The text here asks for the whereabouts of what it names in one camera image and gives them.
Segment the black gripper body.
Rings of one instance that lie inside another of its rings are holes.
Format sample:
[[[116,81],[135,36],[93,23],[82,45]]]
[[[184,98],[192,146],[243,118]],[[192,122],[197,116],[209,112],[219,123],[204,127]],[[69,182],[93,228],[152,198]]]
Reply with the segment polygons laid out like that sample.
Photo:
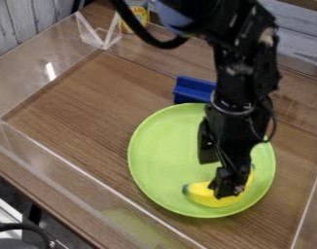
[[[271,111],[259,105],[244,115],[228,115],[211,104],[204,105],[203,111],[222,166],[234,170],[242,166],[250,167],[250,151],[256,144],[264,142]]]

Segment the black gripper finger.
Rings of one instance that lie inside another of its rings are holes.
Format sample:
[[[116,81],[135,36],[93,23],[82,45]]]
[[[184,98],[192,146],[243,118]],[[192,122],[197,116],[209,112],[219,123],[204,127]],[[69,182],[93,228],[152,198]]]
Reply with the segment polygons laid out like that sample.
[[[250,167],[242,166],[238,170],[220,166],[215,170],[215,175],[207,188],[212,190],[216,199],[228,196],[238,196],[244,190],[250,175]]]
[[[197,159],[200,164],[219,162],[215,143],[209,137],[207,119],[203,119],[197,130]]]

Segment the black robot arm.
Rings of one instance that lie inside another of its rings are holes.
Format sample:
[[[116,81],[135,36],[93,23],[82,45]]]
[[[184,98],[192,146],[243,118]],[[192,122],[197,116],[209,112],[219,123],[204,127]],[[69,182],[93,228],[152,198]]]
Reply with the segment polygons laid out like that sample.
[[[177,35],[201,35],[213,50],[215,89],[197,131],[199,163],[218,161],[204,188],[239,196],[250,178],[250,152],[276,131],[270,93],[278,89],[279,37],[258,0],[157,0],[161,23]]]

